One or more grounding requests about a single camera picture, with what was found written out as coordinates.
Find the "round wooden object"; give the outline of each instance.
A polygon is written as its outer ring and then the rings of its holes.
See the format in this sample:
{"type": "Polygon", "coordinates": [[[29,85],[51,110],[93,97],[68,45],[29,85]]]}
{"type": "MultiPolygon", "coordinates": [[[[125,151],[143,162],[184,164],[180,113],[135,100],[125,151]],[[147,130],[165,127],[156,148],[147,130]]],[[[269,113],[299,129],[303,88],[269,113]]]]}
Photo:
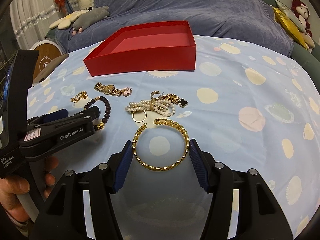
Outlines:
{"type": "Polygon", "coordinates": [[[39,50],[39,57],[33,73],[33,79],[35,79],[53,59],[62,55],[59,49],[50,43],[41,44],[34,49],[39,50]]]}

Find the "red bow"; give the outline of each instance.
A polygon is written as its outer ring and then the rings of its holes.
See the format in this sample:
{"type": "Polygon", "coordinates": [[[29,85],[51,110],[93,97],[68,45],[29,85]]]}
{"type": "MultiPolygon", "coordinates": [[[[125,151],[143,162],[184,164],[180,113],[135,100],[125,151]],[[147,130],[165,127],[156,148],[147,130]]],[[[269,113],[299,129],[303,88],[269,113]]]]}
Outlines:
{"type": "Polygon", "coordinates": [[[54,0],[54,2],[59,6],[59,11],[64,8],[64,0],[54,0]]]}

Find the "open red box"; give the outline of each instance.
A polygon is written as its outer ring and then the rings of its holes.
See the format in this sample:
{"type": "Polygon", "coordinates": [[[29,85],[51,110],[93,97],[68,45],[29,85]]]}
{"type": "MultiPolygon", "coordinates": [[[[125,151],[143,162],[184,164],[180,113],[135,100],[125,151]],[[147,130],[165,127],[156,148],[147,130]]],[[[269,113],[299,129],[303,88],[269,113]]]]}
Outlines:
{"type": "Polygon", "coordinates": [[[121,28],[85,59],[91,76],[194,70],[196,43],[187,21],[145,23],[121,28]]]}

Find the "gray plush toy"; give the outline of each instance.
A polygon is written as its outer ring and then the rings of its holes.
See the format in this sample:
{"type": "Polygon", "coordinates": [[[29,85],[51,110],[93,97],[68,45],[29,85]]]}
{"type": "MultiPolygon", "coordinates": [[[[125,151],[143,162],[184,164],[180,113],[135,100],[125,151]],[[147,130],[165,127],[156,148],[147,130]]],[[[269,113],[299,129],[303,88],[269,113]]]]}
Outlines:
{"type": "Polygon", "coordinates": [[[73,23],[72,35],[76,35],[77,32],[83,32],[86,28],[96,22],[110,18],[110,13],[107,11],[108,9],[109,6],[98,7],[80,15],[80,17],[73,23]]]}

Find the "bedspread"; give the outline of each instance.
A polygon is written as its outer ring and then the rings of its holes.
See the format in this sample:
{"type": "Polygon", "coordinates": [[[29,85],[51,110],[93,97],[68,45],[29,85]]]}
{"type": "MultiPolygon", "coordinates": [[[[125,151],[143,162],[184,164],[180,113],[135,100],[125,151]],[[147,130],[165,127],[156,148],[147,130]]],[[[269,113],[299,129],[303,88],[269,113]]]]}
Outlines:
{"type": "MultiPolygon", "coordinates": [[[[170,117],[195,138],[203,151],[233,170],[256,168],[276,196],[296,236],[320,202],[319,104],[320,95],[310,77],[294,60],[261,46],[227,38],[195,35],[194,72],[149,71],[91,77],[83,59],[97,44],[70,53],[43,82],[28,94],[28,118],[66,108],[81,111],[103,95],[97,82],[116,88],[132,87],[129,97],[107,96],[111,115],[103,130],[56,154],[57,179],[68,169],[89,171],[132,140],[137,128],[124,110],[129,102],[150,99],[154,90],[174,93],[188,101],[170,117]],[[70,99],[85,90],[88,99],[70,99]]],[[[101,114],[104,104],[97,102],[101,114]]],[[[136,119],[143,117],[137,113],[136,119]]],[[[147,111],[147,127],[137,144],[142,160],[165,166],[183,153],[181,135],[155,128],[160,116],[147,111]]],[[[166,172],[143,168],[134,158],[124,187],[112,196],[124,239],[199,239],[211,194],[199,186],[191,160],[166,172]]],[[[88,194],[86,218],[89,217],[88,194]]],[[[234,191],[229,237],[235,235],[238,192],[234,191]]],[[[87,231],[94,238],[92,224],[87,231]]]]}
{"type": "Polygon", "coordinates": [[[66,52],[103,41],[122,27],[148,22],[187,20],[193,34],[248,41],[290,56],[292,41],[274,21],[273,9],[262,0],[95,0],[109,6],[110,19],[72,36],[71,28],[56,31],[66,52]]]}

